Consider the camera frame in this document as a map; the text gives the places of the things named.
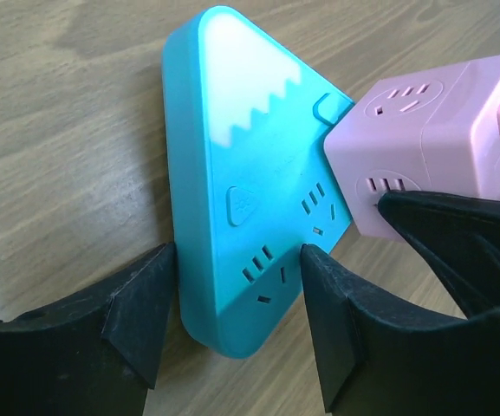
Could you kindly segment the teal triangular power strip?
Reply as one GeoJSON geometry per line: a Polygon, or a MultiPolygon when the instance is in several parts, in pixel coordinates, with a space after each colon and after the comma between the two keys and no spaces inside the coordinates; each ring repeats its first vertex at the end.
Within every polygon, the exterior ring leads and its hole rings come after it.
{"type": "Polygon", "coordinates": [[[224,5],[169,35],[162,84],[181,320],[243,359],[300,295],[302,245],[351,224],[323,142],[354,103],[224,5]]]}

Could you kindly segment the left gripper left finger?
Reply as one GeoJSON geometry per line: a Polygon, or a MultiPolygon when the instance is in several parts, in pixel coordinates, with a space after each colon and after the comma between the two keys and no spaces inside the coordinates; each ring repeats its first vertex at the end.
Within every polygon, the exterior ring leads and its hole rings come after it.
{"type": "Polygon", "coordinates": [[[140,415],[156,385],[174,244],[59,301],[0,321],[0,415],[140,415]]]}

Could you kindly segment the pink cube socket adapter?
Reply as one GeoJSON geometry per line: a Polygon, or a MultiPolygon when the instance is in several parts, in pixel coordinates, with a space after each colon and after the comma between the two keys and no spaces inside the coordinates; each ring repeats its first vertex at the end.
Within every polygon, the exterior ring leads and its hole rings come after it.
{"type": "Polygon", "coordinates": [[[500,200],[500,55],[375,83],[324,141],[360,234],[396,239],[389,191],[500,200]]]}

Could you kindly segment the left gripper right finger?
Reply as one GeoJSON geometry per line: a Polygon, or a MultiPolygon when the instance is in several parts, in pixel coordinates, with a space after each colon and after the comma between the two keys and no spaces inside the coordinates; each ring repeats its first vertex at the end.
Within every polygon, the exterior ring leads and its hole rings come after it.
{"type": "Polygon", "coordinates": [[[500,415],[500,308],[422,308],[301,249],[321,395],[332,415],[500,415]]]}

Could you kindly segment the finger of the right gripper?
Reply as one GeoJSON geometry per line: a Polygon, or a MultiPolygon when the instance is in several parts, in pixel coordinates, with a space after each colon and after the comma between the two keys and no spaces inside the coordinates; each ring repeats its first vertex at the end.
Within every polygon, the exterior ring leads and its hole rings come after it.
{"type": "Polygon", "coordinates": [[[377,208],[427,262],[465,316],[500,307],[500,201],[387,192],[377,208]]]}

